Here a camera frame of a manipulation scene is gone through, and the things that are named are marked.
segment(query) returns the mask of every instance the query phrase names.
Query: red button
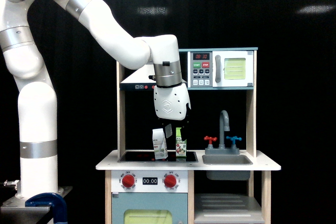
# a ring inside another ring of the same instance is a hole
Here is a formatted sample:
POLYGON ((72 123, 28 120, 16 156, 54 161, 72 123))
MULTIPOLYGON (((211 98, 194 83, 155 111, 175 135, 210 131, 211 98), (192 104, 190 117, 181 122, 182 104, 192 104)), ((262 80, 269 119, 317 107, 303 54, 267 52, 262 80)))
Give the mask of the red button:
POLYGON ((209 62, 202 62, 202 68, 209 68, 210 63, 209 62))

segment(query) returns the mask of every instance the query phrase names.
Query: toy microwave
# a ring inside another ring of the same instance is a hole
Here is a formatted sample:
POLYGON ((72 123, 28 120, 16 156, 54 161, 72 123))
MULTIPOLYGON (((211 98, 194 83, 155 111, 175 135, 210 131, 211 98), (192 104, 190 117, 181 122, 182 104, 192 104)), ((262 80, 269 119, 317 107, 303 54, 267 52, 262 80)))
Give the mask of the toy microwave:
POLYGON ((253 88, 256 50, 189 49, 188 88, 253 88))

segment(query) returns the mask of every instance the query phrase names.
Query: microwave handle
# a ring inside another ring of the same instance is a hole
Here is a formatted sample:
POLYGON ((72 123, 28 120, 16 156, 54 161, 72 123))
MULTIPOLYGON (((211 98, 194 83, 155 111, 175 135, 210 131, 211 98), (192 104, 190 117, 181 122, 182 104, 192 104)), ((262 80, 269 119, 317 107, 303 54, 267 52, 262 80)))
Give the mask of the microwave handle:
POLYGON ((216 79, 215 79, 215 81, 217 82, 217 83, 219 83, 220 82, 220 75, 221 75, 221 59, 220 59, 221 57, 220 57, 220 55, 216 55, 216 57, 215 57, 215 61, 216 61, 216 79))

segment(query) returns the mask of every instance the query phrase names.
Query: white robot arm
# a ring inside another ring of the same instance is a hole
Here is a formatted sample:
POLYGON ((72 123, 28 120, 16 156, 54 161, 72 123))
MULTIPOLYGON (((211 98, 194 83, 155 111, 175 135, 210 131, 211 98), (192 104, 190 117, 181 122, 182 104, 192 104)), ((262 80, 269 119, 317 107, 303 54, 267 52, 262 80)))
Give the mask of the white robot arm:
MULTIPOLYGON (((57 99, 27 22, 34 0, 0 0, 0 46, 20 91, 21 195, 57 192, 57 99)), ((182 83, 173 35, 133 38, 103 0, 54 0, 78 19, 101 47, 130 69, 154 62, 154 105, 158 117, 182 120, 190 100, 182 83)))

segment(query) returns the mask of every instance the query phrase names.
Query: blue clamp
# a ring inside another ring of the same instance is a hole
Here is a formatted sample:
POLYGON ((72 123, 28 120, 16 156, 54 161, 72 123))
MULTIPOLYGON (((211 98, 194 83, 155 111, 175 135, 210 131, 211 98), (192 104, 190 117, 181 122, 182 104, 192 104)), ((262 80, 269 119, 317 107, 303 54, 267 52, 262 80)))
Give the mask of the blue clamp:
POLYGON ((32 196, 25 203, 26 207, 49 206, 53 209, 55 224, 68 224, 67 204, 62 196, 55 193, 43 193, 32 196))
POLYGON ((226 139, 230 139, 232 141, 232 144, 236 144, 236 140, 241 141, 241 137, 236 137, 236 136, 227 136, 226 139))

